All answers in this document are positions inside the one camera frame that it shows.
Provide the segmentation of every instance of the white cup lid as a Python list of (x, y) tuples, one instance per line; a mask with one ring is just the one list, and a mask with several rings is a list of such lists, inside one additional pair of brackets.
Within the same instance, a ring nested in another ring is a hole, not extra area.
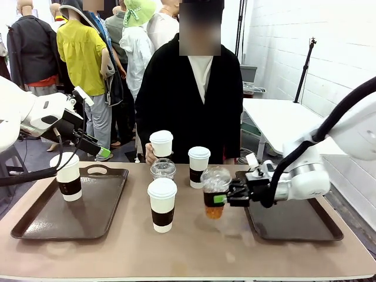
[(174, 139), (171, 132), (167, 130), (161, 130), (154, 132), (152, 135), (150, 135), (150, 142), (154, 144), (163, 144), (170, 142)]
[(169, 178), (157, 178), (147, 188), (150, 197), (160, 200), (172, 198), (177, 193), (175, 182)]
[[(58, 167), (58, 169), (60, 167), (62, 167), (70, 158), (71, 156), (73, 155), (72, 152), (65, 152), (63, 153), (63, 156), (61, 158), (61, 162), (60, 162), (60, 165)], [(59, 156), (60, 155), (57, 155), (55, 157), (53, 157), (50, 161), (49, 161), (49, 165), (50, 167), (55, 167), (57, 164), (58, 164), (58, 161), (59, 161)], [(67, 169), (71, 166), (74, 166), (75, 164), (77, 164), (78, 162), (80, 161), (80, 158), (78, 158), (78, 156), (75, 154), (73, 156), (73, 158), (69, 161), (69, 163), (64, 167), (64, 169)]]
[(210, 150), (205, 147), (193, 147), (188, 151), (188, 156), (199, 160), (207, 159), (210, 155)]

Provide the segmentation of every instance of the tray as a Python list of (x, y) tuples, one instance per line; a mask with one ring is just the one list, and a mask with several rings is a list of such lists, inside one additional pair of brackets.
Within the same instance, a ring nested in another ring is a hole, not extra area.
[[(106, 170), (89, 173), (89, 169)], [(16, 239), (87, 240), (109, 230), (128, 170), (94, 164), (80, 169), (82, 197), (64, 201), (56, 178), (11, 231)]]
[[(236, 177), (245, 181), (246, 172)], [(257, 234), (266, 240), (340, 241), (341, 229), (316, 199), (278, 202), (270, 209), (250, 202), (246, 209)]]

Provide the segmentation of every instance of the hand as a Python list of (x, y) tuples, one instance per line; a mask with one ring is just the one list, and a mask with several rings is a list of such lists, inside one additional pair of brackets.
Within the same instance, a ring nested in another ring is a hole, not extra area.
[(100, 70), (100, 75), (102, 75), (103, 79), (106, 80), (107, 79), (107, 74), (106, 74), (106, 71), (105, 70)]
[(158, 158), (154, 155), (153, 146), (151, 143), (146, 144), (146, 163), (151, 166)]
[(127, 78), (127, 73), (125, 72), (125, 70), (123, 69), (123, 67), (119, 68), (119, 72), (120, 72), (120, 76), (122, 79), (126, 79)]

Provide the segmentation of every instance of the clear plastic cup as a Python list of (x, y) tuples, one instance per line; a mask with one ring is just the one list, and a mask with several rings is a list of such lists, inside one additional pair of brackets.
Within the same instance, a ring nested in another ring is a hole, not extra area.
[(176, 173), (176, 166), (170, 159), (158, 159), (152, 164), (150, 173), (154, 180), (163, 177), (173, 180)]
[(222, 216), (224, 203), (216, 203), (216, 196), (225, 195), (229, 191), (232, 177), (230, 172), (220, 166), (210, 167), (201, 175), (203, 184), (206, 216), (219, 219)]

